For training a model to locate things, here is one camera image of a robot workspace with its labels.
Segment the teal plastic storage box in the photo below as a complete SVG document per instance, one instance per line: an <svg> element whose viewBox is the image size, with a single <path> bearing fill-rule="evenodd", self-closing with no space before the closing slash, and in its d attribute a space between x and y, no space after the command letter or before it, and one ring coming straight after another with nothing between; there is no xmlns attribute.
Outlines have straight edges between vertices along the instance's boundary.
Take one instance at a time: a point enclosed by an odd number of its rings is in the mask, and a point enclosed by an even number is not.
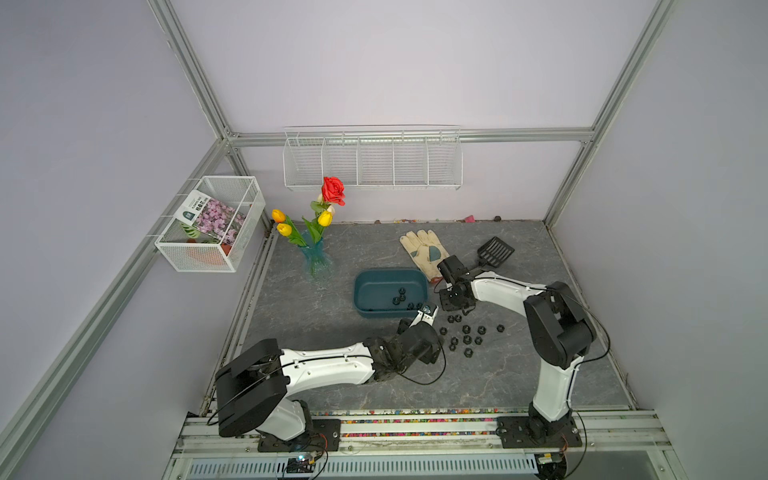
<svg viewBox="0 0 768 480"><path fill-rule="evenodd" d="M392 298L400 288L406 289L406 300L393 305ZM399 318L415 313L409 303L424 304L429 300L426 276L417 268L373 268L361 271L355 278L353 305L364 318Z"/></svg>

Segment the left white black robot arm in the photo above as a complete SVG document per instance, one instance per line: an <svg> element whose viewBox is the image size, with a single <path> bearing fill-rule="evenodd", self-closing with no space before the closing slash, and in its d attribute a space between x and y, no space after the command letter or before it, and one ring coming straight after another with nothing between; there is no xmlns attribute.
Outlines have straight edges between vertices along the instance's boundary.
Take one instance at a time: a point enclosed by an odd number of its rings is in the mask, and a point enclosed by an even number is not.
<svg viewBox="0 0 768 480"><path fill-rule="evenodd" d="M394 336L325 350L282 348L275 339L265 339L216 372L217 407L209 423L224 438L257 431L290 442L306 436L311 423L309 408L295 395L405 379L417 361L447 366L443 341L428 322L413 323Z"/></svg>

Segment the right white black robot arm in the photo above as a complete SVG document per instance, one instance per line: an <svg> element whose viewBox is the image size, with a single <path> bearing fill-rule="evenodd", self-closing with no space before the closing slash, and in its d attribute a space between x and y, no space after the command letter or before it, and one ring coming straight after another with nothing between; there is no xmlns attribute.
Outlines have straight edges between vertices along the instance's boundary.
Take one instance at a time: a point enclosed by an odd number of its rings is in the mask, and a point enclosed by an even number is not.
<svg viewBox="0 0 768 480"><path fill-rule="evenodd" d="M527 283L491 271L470 270L455 256L438 264L447 287L440 291L445 311L467 314L486 302L526 318L541 359L537 390L529 416L541 425L559 425L571 417L571 394L579 365L597 334L570 287Z"/></svg>

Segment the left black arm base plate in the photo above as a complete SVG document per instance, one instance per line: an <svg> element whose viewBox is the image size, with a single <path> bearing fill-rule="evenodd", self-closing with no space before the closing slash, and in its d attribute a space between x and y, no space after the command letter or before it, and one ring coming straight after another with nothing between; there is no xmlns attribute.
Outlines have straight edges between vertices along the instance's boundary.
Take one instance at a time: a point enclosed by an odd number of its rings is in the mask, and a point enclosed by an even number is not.
<svg viewBox="0 0 768 480"><path fill-rule="evenodd" d="M336 452L340 440L340 420L313 418L307 430L292 440L280 440L271 434L261 434L257 450L260 453Z"/></svg>

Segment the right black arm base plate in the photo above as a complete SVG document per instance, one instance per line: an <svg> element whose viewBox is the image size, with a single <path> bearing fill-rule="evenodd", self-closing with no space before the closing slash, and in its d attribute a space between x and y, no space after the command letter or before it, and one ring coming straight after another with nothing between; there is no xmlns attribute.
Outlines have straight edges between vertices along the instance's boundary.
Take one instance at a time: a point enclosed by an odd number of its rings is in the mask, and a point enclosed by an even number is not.
<svg viewBox="0 0 768 480"><path fill-rule="evenodd" d="M495 434L504 449L544 448L566 450L583 446L583 438L571 414L549 422L543 417L502 416Z"/></svg>

